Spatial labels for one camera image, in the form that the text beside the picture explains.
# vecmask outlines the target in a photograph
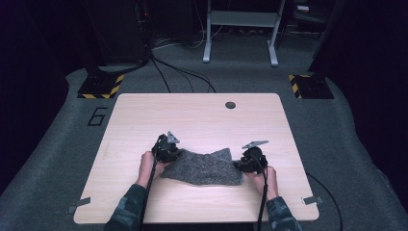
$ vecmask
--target wooden table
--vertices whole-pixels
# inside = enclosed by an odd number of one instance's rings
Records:
[[[227,109],[226,102],[235,109]],[[279,193],[299,220],[319,217],[282,103],[274,93],[121,94],[115,104],[77,208],[77,223],[105,223],[119,199],[138,178],[140,156],[161,134],[171,131],[179,148],[212,153],[229,147],[238,160],[251,141],[261,145],[278,176]],[[254,222],[261,195],[245,176],[239,186],[194,186],[157,178],[145,223]]]

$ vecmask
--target forearm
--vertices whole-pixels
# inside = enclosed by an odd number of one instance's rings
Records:
[[[123,195],[111,219],[105,224],[104,230],[140,230],[141,210],[146,189],[140,185],[132,185]]]
[[[273,231],[301,231],[299,222],[293,217],[285,200],[275,197],[267,202],[268,218]]]

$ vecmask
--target yellow and black hazard tape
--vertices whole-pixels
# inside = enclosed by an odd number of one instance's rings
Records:
[[[300,94],[299,87],[297,86],[295,77],[297,77],[297,78],[298,78],[298,77],[301,77],[301,78],[309,78],[310,75],[289,75],[289,80],[291,81],[291,85],[292,85],[292,90],[293,90],[294,96],[295,96],[296,98],[302,98],[302,95]]]
[[[124,75],[120,75],[117,77],[114,87],[112,88],[111,92],[108,94],[78,94],[78,98],[88,98],[88,99],[95,99],[95,98],[113,98],[115,97],[117,91],[119,90],[120,84]]]

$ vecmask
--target gray carpet floor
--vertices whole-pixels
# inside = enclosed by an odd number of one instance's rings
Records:
[[[344,230],[408,230],[408,216],[356,136],[352,113],[341,91],[327,80],[335,99],[294,97],[288,75],[308,74],[316,39],[286,35],[277,51],[278,67],[269,63],[267,39],[252,36],[215,41],[209,64],[202,63],[204,44],[195,49],[173,45],[153,53],[169,64],[205,74],[217,92],[279,94],[305,170],[333,194],[343,215]],[[159,67],[171,92],[191,92],[183,76]],[[117,99],[77,98],[86,77],[85,70],[66,76],[70,89],[64,106],[0,198],[0,230],[102,229],[102,225],[78,225],[66,213],[81,196]],[[207,91],[206,83],[190,79],[194,92]],[[142,92],[167,92],[151,62],[126,74],[118,93]],[[102,125],[87,126],[96,107],[107,108],[101,111],[106,114]],[[319,218],[302,221],[303,229],[340,230],[333,199],[314,179],[309,178],[309,182],[314,195],[324,202],[319,204]],[[200,224],[188,229],[202,230],[198,227]]]

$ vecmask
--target hand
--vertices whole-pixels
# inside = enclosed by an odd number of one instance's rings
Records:
[[[154,164],[154,156],[151,151],[146,151],[143,155],[141,155],[140,159],[140,166],[139,166],[139,177],[138,180],[136,181],[136,184],[144,187],[145,189],[147,188],[147,184],[149,182],[150,178],[150,173],[152,172],[152,167]],[[156,171],[154,174],[154,178],[162,174],[162,172],[165,170],[165,167],[168,166],[169,163],[161,163],[158,162],[156,164]]]
[[[268,191],[267,191],[267,200],[272,200],[273,198],[279,196],[278,193],[278,183],[276,181],[276,170],[273,167],[266,167],[264,169],[265,174],[268,176],[267,184],[268,184]],[[264,174],[255,174],[255,173],[244,173],[247,177],[249,177],[255,184],[256,189],[259,193],[264,193],[264,185],[265,179]]]

